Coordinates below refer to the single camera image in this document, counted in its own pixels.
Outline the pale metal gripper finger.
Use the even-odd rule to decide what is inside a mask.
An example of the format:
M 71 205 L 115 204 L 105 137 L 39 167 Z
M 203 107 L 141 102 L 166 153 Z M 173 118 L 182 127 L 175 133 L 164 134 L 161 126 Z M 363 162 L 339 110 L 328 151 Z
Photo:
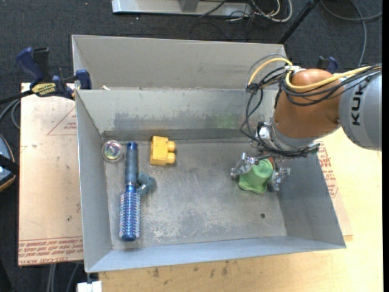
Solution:
M 241 159 L 238 161 L 237 165 L 231 168 L 230 170 L 231 178 L 237 179 L 239 176 L 248 173 L 249 171 L 251 171 L 253 165 L 253 157 L 247 156 L 247 154 L 243 152 L 241 155 Z
M 272 192 L 279 191 L 283 180 L 290 175 L 290 172 L 291 169 L 289 167 L 276 165 L 269 180 L 269 190 Z

